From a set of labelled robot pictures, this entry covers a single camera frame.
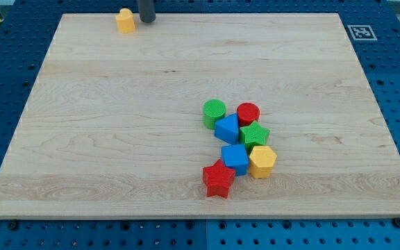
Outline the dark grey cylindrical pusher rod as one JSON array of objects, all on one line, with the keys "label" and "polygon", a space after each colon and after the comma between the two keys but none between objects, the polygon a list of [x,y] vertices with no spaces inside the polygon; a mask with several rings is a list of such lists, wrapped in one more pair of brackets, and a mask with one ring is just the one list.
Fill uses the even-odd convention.
[{"label": "dark grey cylindrical pusher rod", "polygon": [[156,19],[156,9],[154,0],[137,0],[137,7],[140,20],[150,24]]}]

